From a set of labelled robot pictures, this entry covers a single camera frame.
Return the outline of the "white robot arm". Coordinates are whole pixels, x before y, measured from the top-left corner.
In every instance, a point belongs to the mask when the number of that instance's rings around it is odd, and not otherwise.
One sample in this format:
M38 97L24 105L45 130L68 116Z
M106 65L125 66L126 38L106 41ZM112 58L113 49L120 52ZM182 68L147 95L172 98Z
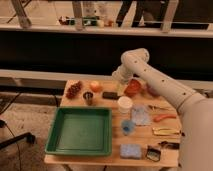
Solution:
M145 48L124 52L112 76L125 84L138 75L176 109L182 124L178 171L213 171L213 98L151 67L149 57Z

